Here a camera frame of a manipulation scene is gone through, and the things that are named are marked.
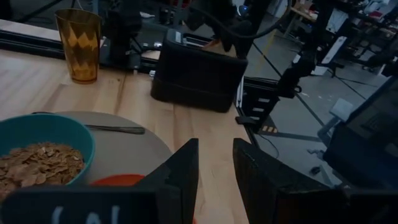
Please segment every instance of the concrete floor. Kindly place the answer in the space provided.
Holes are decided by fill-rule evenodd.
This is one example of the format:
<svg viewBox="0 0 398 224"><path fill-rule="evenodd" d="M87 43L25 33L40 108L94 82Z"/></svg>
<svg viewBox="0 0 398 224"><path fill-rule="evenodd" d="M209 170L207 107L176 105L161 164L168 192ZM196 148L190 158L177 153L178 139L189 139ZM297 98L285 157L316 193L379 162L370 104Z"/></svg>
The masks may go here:
<svg viewBox="0 0 398 224"><path fill-rule="evenodd" d="M90 10L90 2L87 0L80 0L83 8ZM27 14L32 11L30 4L25 0L13 0L13 7L17 15ZM47 0L36 1L37 6L48 3ZM34 19L29 24L35 26L42 26L49 29L56 29L53 22L53 14L57 9L70 7L71 0L64 0L57 4L50 10L42 13L40 16L50 18L50 23L38 22ZM267 18L260 30L269 26L272 18ZM209 27L201 27L195 33L208 36L212 35ZM269 44L270 35L261 37L254 41L258 49L253 46L248 54L249 66L246 70L247 77L264 77L279 79L277 72L275 72L269 63L261 54L266 46ZM275 66L280 73L290 65L292 59L295 57L299 46L292 41L274 37L272 44L264 55ZM335 104L338 98L343 98L349 101L354 106L360 105L366 98L381 86L386 77L380 77L361 69L361 66L355 64L347 64L346 68L337 70L337 77L331 78L331 74L327 73L321 77L305 77L300 81L300 86L303 91L294 99L282 98L271 113L271 118L275 123L279 132L299 134L304 136L317 137L317 131L327 123L332 115L329 114L330 108ZM323 165L330 179L334 184L339 184L340 181L331 173L331 168L325 162L320 161L316 155L311 155L307 149L326 149L320 142L304 141L290 138L279 138L273 136L257 136L257 140L261 149L276 156L276 149L265 139L270 140L279 152L279 158L283 163L291 166L297 171L309 175L309 170L312 167ZM324 182L321 174L312 177Z"/></svg>

